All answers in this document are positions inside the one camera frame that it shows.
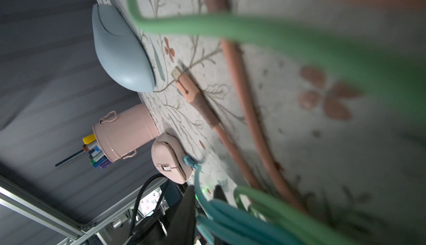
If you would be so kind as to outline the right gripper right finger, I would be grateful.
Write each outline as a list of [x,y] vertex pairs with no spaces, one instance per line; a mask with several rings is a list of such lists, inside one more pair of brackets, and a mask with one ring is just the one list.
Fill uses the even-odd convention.
[[214,199],[218,199],[227,203],[227,198],[224,194],[223,188],[220,185],[216,185],[214,189]]

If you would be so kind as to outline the pink wireless mouse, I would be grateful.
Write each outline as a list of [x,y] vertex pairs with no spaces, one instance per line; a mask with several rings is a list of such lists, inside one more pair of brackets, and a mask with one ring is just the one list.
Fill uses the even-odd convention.
[[193,173],[193,168],[184,161],[185,155],[179,140],[165,132],[152,145],[152,161],[155,168],[179,185],[187,183]]

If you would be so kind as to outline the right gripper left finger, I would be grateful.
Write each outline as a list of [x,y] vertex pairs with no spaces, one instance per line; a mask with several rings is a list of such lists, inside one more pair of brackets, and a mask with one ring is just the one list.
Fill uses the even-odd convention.
[[136,226],[134,245],[193,245],[195,241],[195,188],[189,186],[180,203],[172,208],[169,225],[163,230],[160,213],[154,214]]

